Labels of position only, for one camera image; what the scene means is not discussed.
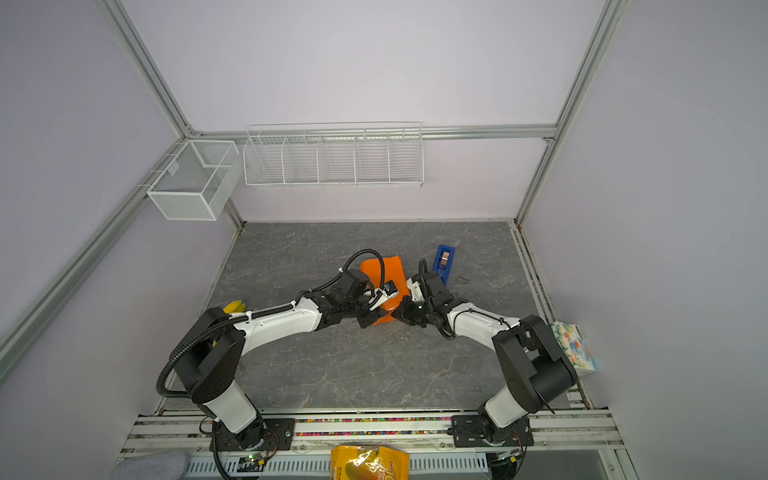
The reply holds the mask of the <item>aluminium rail frame base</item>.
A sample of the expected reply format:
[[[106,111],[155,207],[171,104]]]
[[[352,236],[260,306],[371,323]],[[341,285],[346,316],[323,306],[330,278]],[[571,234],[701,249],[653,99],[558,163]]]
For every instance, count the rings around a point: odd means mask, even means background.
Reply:
[[[265,412],[269,441],[279,438],[285,454],[328,453],[340,444],[383,444],[409,453],[453,452],[453,418],[461,410],[390,410]],[[120,457],[183,450],[210,451],[211,420],[190,410],[169,410],[160,416],[138,418],[125,441]],[[517,446],[526,441],[530,450],[619,450],[625,447],[616,423],[607,410],[557,410],[531,414],[511,427]]]

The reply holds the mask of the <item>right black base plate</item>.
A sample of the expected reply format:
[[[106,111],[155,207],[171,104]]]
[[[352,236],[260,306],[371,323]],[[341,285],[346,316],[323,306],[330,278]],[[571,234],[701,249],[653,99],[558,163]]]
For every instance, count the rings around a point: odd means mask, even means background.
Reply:
[[[454,415],[447,432],[454,445],[460,448],[528,447],[534,444],[528,416],[506,427],[498,427],[479,413]]]

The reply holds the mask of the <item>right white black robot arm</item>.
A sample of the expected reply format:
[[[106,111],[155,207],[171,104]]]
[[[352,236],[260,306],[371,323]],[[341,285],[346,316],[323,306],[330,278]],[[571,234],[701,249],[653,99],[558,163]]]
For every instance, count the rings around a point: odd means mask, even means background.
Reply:
[[[577,383],[574,366],[542,318],[512,318],[483,310],[452,294],[424,259],[408,288],[410,295],[394,313],[399,321],[422,328],[431,325],[447,340],[465,337],[495,352],[504,386],[478,409],[486,439],[548,409]]]

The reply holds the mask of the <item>grey cloth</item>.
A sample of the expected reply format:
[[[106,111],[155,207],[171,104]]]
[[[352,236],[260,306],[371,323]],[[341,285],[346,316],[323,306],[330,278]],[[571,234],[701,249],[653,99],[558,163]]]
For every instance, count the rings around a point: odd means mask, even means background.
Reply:
[[[183,451],[169,451],[135,456],[120,461],[113,469],[112,480],[178,480],[186,472],[189,457]]]

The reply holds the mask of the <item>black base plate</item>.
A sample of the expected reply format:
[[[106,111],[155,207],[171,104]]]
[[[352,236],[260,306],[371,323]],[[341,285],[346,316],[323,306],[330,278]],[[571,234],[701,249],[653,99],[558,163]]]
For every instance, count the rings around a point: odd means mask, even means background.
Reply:
[[[454,415],[447,432],[454,445],[460,448],[528,447],[534,444],[528,416],[506,427],[498,427],[479,413]]]
[[[220,452],[285,451],[291,448],[296,422],[293,418],[259,418],[240,433],[214,422],[213,439]]]

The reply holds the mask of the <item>white mesh square basket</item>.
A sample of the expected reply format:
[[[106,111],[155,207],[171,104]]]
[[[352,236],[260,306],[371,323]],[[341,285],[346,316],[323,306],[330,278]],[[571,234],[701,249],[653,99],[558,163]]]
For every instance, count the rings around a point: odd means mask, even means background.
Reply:
[[[235,142],[188,140],[148,187],[148,196],[168,220],[216,221],[243,169]]]

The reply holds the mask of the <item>green white tissue pack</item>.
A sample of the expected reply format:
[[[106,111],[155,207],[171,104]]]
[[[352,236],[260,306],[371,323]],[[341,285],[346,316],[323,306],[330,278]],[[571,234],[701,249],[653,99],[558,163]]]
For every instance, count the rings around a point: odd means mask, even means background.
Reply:
[[[550,325],[550,329],[579,377],[597,371],[586,340],[575,324],[555,321]]]

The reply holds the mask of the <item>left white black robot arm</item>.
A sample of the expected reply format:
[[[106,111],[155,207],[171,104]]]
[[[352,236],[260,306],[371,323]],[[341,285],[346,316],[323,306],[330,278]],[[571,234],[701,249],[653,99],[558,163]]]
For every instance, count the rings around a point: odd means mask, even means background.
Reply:
[[[269,343],[354,318],[366,328],[386,314],[382,305],[398,295],[386,281],[382,255],[355,252],[336,275],[285,304],[256,311],[206,310],[172,350],[155,388],[163,398],[187,398],[216,427],[233,435],[262,430],[262,417],[235,380],[241,358]]]

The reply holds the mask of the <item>blue tape dispenser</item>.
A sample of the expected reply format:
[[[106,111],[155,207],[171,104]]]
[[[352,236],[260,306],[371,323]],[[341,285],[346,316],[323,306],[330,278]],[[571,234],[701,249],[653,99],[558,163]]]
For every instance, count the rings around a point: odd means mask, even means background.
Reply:
[[[448,283],[454,257],[454,247],[444,244],[438,246],[433,264],[433,271],[438,274],[444,285]]]

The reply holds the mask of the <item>yellow snack bag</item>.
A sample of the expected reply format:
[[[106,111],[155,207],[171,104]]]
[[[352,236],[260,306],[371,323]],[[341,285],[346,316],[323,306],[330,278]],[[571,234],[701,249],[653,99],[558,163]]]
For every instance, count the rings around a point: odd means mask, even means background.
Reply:
[[[407,480],[410,456],[383,446],[341,445],[331,452],[332,480]]]

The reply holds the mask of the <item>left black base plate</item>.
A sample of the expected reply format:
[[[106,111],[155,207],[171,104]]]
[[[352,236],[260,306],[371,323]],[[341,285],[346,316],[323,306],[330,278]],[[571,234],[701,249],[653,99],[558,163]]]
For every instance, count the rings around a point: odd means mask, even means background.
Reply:
[[[220,452],[285,451],[291,448],[296,422],[293,418],[259,418],[240,433],[214,422],[213,439]]]

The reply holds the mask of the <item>yellow banana bunch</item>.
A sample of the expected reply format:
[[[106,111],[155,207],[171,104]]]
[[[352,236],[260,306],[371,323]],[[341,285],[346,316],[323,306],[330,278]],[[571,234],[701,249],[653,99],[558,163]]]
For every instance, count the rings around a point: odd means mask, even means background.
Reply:
[[[236,300],[226,305],[223,308],[223,311],[230,315],[244,313],[246,311],[246,305],[242,301]]]

